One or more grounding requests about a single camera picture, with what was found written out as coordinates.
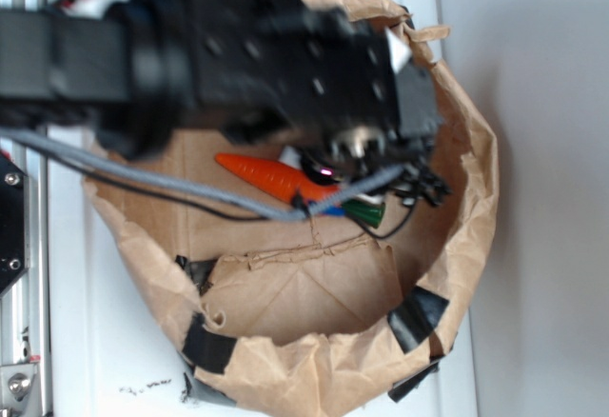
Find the metal bolt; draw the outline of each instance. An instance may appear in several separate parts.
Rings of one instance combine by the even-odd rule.
[[[315,93],[320,96],[325,94],[324,84],[322,84],[322,81],[320,81],[317,77],[313,79],[313,89],[315,90]]]
[[[306,46],[308,47],[308,51],[315,58],[319,59],[322,58],[322,55],[324,55],[324,49],[322,49],[322,46],[320,46],[317,41],[309,41],[308,43],[306,43]]]
[[[13,271],[18,270],[20,267],[21,267],[21,262],[19,261],[19,259],[14,258],[9,261],[9,268],[12,269]]]
[[[21,399],[28,394],[30,387],[31,380],[21,372],[18,372],[9,379],[9,391],[17,401],[21,401]]]
[[[372,91],[374,91],[374,96],[376,96],[377,100],[384,101],[383,84],[381,84],[379,81],[373,82]]]
[[[379,58],[377,57],[377,53],[372,48],[368,48],[368,58],[370,59],[370,63],[372,63],[372,65],[379,64]]]
[[[260,50],[252,41],[246,41],[246,43],[244,44],[244,47],[246,48],[246,52],[249,54],[249,56],[251,58],[253,58],[254,60],[260,60],[260,58],[261,58]]]
[[[21,185],[21,176],[16,172],[10,172],[6,176],[4,176],[4,182],[6,182],[11,187],[17,187]]]
[[[211,36],[206,39],[206,48],[216,56],[222,55],[222,46]]]

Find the paper bag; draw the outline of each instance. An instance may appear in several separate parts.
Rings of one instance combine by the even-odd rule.
[[[100,183],[85,189],[199,381],[238,407],[338,417],[390,390],[399,397],[399,384],[452,348],[495,231],[497,145],[447,65],[432,61],[425,42],[448,28],[413,30],[390,0],[304,1],[391,28],[429,68],[444,120],[432,168],[454,190],[443,206],[421,206],[378,243],[340,218],[233,223]],[[215,132],[184,131],[161,159],[139,166],[279,203],[215,164],[227,151],[275,158],[280,149],[234,149]],[[396,203],[385,225],[403,215]],[[178,255],[217,260],[203,296]]]

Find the white wall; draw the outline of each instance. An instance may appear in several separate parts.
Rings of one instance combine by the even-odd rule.
[[[472,307],[481,417],[609,414],[609,0],[441,0],[501,140]]]

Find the black tape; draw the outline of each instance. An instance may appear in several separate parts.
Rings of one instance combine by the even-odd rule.
[[[189,400],[205,401],[213,405],[236,407],[237,402],[228,398],[222,391],[216,390],[205,382],[194,377],[194,368],[185,362],[187,371],[184,373],[185,388],[182,390],[180,401],[186,403]]]
[[[186,257],[178,255],[175,257],[175,263],[177,263],[181,269],[187,274],[192,283],[199,290],[199,294],[203,295],[208,289],[209,284],[207,280],[211,275],[216,266],[217,260],[205,260],[201,262],[191,262]]]
[[[440,370],[440,367],[438,365],[439,361],[440,360],[436,360],[435,363],[432,363],[429,367],[425,368],[420,373],[415,374],[411,378],[396,384],[387,393],[387,395],[389,395],[389,398],[391,398],[394,402],[399,403],[408,393],[417,388],[421,384],[423,379],[425,379],[425,377],[427,377],[432,372],[438,372],[438,370]]]
[[[237,340],[210,333],[204,327],[205,321],[202,313],[192,316],[182,353],[197,367],[215,374],[224,374]]]
[[[424,288],[414,287],[401,305],[387,314],[403,353],[417,348],[436,329],[448,300]]]

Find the white surface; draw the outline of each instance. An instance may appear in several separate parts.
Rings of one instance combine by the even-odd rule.
[[[424,4],[435,16],[434,0],[409,2],[413,1],[421,8]],[[55,130],[53,135],[81,144],[77,132]],[[206,403],[181,403],[184,365],[149,315],[107,228],[84,199],[78,181],[75,174],[51,166],[49,259],[55,415],[255,415]],[[147,387],[166,380],[171,382]],[[475,417],[468,321],[453,352],[442,360],[439,374],[427,378],[399,405],[382,396],[352,415]]]
[[[442,0],[445,55],[500,138],[472,307],[481,417],[609,412],[609,0]]]

